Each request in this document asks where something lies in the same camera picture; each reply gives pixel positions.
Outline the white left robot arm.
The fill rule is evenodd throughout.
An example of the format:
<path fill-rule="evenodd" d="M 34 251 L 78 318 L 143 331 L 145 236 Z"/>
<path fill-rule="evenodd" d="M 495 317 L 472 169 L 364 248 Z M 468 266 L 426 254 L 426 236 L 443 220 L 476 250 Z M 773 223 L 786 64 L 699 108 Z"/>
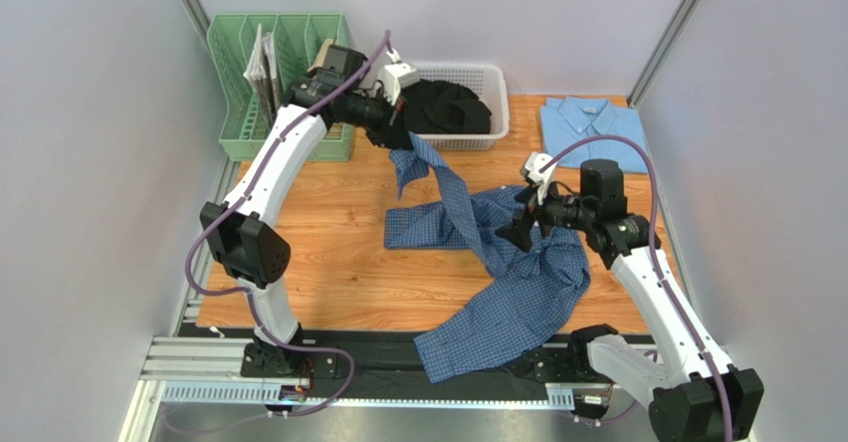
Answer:
<path fill-rule="evenodd" d="M 336 123 L 362 127 L 377 145 L 407 149 L 402 91 L 419 82 L 417 69 L 387 47 L 390 61 L 377 71 L 376 88 L 359 84 L 373 59 L 331 45 L 315 66 L 283 92 L 277 117 L 257 157 L 223 202 L 204 205 L 202 238 L 213 260 L 236 282 L 255 322 L 255 347 L 281 357 L 299 351 L 301 325 L 283 282 L 291 247 L 275 226 L 293 182 L 309 155 Z"/>

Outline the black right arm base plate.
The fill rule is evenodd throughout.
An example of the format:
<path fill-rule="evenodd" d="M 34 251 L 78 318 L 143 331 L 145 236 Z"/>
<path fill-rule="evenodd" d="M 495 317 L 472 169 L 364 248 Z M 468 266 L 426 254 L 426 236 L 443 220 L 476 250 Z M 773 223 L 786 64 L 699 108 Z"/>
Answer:
<path fill-rule="evenodd" d="M 540 346 L 526 351 L 506 364 L 517 378 L 535 382 L 610 383 L 611 380 L 591 369 L 567 346 Z"/>

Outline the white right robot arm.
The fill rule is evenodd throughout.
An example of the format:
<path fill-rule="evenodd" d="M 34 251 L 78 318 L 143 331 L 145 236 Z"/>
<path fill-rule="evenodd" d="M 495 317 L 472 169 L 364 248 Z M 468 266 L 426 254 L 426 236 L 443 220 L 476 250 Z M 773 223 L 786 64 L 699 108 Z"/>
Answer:
<path fill-rule="evenodd" d="M 658 361 L 608 325 L 577 331 L 570 353 L 582 376 L 601 375 L 644 407 L 660 441 L 742 441 L 764 394 L 752 368 L 740 369 L 698 320 L 674 278 L 650 221 L 629 212 L 624 174 L 608 159 L 580 166 L 578 191 L 559 192 L 550 155 L 532 153 L 520 171 L 520 207 L 497 236 L 527 252 L 530 231 L 577 230 L 627 291 L 655 342 Z"/>

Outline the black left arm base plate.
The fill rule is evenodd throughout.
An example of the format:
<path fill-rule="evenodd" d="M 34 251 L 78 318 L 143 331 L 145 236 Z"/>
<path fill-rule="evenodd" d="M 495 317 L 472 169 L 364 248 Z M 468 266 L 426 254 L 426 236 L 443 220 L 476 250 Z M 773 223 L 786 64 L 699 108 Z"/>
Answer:
<path fill-rule="evenodd" d="M 293 351 L 258 339 L 244 347 L 240 368 L 249 378 L 336 379 L 348 373 L 347 360 L 333 352 Z"/>

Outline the blue checked long sleeve shirt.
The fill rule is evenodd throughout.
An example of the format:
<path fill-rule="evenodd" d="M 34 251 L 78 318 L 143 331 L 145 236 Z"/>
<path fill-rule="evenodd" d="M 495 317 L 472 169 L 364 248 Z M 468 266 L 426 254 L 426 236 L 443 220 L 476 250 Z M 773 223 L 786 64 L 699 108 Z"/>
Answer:
<path fill-rule="evenodd" d="M 440 200 L 387 211 L 383 244 L 389 250 L 469 250 L 492 282 L 437 328 L 414 339 L 433 384 L 502 366 L 542 345 L 569 320 L 591 282 L 577 232 L 556 228 L 543 238 L 530 229 L 523 252 L 497 236 L 518 209 L 521 187 L 472 193 L 439 152 L 413 136 L 412 148 L 392 149 L 399 189 L 428 175 Z"/>

